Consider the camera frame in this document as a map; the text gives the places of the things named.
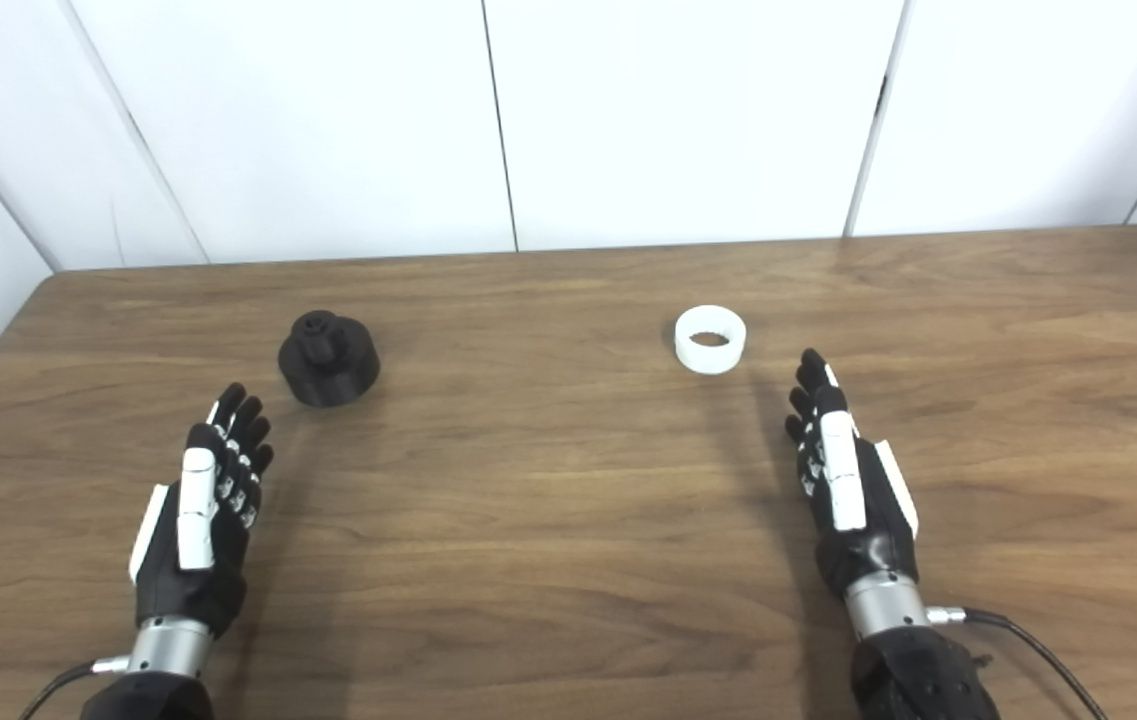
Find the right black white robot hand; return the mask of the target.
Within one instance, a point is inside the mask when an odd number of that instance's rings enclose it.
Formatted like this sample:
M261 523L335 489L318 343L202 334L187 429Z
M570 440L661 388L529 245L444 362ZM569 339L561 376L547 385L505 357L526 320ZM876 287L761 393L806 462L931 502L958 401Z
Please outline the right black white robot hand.
M861 436L833 366L800 354L786 435L818 532L814 557L830 593L875 576L918 582L918 511L888 442Z

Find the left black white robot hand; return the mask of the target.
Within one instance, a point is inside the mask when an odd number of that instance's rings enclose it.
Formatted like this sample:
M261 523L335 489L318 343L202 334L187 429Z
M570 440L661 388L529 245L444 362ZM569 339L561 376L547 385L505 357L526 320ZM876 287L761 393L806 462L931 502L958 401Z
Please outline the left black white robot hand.
M274 460L269 430L262 398L238 382L188 430L179 480L152 489L128 560L135 624L184 618L221 637L239 618L262 479Z

